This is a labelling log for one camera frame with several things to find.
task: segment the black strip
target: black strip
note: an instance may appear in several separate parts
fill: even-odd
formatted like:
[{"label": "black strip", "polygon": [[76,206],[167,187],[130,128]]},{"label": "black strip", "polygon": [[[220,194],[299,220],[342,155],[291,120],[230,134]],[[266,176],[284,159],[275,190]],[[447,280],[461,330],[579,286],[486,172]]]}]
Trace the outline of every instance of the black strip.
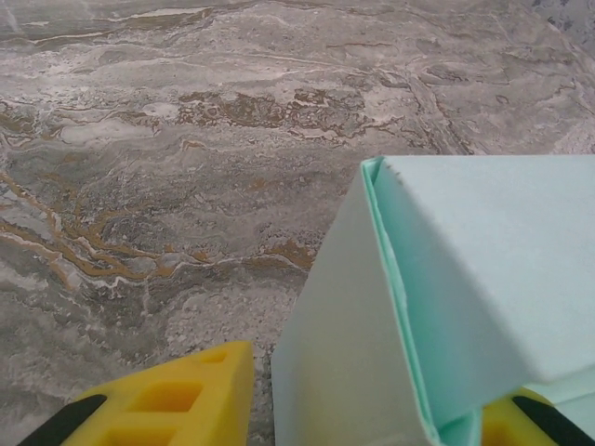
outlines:
[{"label": "black strip", "polygon": [[555,407],[527,397],[513,397],[512,401],[559,446],[595,446],[595,440]]},{"label": "black strip", "polygon": [[108,397],[92,395],[71,402],[43,423],[18,446],[60,446]]}]

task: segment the gray marble countertop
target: gray marble countertop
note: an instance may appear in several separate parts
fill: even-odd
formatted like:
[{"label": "gray marble countertop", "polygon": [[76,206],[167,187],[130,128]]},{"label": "gray marble countertop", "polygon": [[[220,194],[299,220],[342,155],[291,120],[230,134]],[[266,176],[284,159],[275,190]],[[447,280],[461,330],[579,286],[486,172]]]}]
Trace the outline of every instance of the gray marble countertop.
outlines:
[{"label": "gray marble countertop", "polygon": [[164,3],[0,4],[2,445],[239,338],[272,445],[272,346],[361,160],[595,151],[595,62],[515,2]]}]

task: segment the paper box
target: paper box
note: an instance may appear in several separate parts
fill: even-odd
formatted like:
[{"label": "paper box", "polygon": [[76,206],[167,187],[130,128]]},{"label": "paper box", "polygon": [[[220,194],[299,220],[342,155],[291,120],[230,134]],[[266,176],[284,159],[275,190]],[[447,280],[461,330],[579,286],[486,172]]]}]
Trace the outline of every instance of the paper box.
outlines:
[{"label": "paper box", "polygon": [[477,445],[535,382],[595,434],[594,221],[595,157],[362,163],[272,357],[277,445]]}]

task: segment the light blue paper box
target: light blue paper box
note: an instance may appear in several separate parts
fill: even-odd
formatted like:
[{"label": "light blue paper box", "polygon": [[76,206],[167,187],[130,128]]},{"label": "light blue paper box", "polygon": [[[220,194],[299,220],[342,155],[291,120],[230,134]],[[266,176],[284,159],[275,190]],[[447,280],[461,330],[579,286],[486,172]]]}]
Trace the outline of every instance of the light blue paper box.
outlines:
[{"label": "light blue paper box", "polygon": [[[273,354],[277,445],[479,444],[483,404],[592,366],[593,348],[569,344],[595,339],[584,320],[595,314],[585,232],[594,161],[364,162]],[[570,224],[551,208],[560,201]],[[546,287],[532,276],[544,271]],[[564,274],[568,308],[556,297]],[[517,323],[531,310],[519,302],[534,305],[535,292],[550,311],[533,314],[557,331],[545,343],[534,323]]]}]

